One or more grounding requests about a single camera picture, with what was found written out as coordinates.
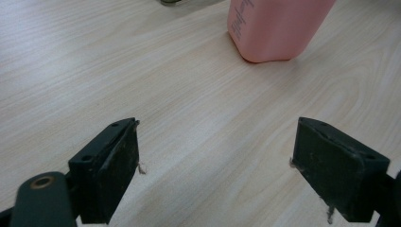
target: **pink plastic container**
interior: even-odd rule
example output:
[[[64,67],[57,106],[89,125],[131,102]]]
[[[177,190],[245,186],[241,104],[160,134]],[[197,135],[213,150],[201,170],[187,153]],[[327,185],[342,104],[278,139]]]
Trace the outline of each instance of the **pink plastic container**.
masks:
[[[252,62],[300,55],[336,0],[231,0],[228,31]]]

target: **light wood surface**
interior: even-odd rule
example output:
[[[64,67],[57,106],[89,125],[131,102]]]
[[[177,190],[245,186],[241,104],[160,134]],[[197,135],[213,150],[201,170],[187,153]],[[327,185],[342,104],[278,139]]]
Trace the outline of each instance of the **light wood surface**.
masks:
[[[0,209],[110,123],[141,120],[147,175],[111,226],[329,226],[288,166],[297,119],[325,121],[401,169],[401,2],[339,0],[306,51],[252,64],[229,1],[1,1]],[[347,223],[339,213],[331,226]]]

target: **screw hole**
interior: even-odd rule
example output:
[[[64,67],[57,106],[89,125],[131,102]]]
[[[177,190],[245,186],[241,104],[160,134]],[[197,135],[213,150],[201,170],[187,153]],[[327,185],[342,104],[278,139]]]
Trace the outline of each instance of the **screw hole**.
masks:
[[[44,176],[40,179],[37,179],[33,183],[30,184],[30,188],[32,189],[42,189],[48,187],[54,182],[54,177],[52,176]]]
[[[375,159],[375,157],[372,154],[365,154],[365,157],[367,159]]]
[[[80,160],[82,160],[83,162],[88,162],[88,161],[92,160],[92,156],[91,155],[85,155]]]

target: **black plastic part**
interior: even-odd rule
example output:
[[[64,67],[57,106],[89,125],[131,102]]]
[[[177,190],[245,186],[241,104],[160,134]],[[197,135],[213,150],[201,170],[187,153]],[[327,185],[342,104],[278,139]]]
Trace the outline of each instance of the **black plastic part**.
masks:
[[[400,174],[397,179],[387,176],[379,186],[379,194],[374,197],[375,210],[380,214],[376,227],[401,226]]]
[[[11,222],[12,208],[4,210],[0,213],[0,226],[9,226]]]
[[[18,190],[10,226],[76,226],[64,175],[48,172],[24,182]]]
[[[183,0],[160,0],[160,2],[165,6],[175,6]]]
[[[83,223],[110,222],[138,166],[138,124],[135,118],[112,123],[68,162]]]
[[[324,122],[301,117],[292,162],[327,205],[350,222],[369,222],[390,160]]]

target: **wooden table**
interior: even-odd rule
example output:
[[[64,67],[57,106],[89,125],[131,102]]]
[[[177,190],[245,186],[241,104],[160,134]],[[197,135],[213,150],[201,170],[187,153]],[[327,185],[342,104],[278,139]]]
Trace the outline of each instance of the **wooden table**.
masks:
[[[288,166],[297,119],[325,121],[401,168],[401,2],[339,0],[291,61],[243,61],[229,1],[0,3],[0,209],[110,123],[141,120],[148,174],[111,226],[329,226]],[[335,214],[332,226],[347,223]]]

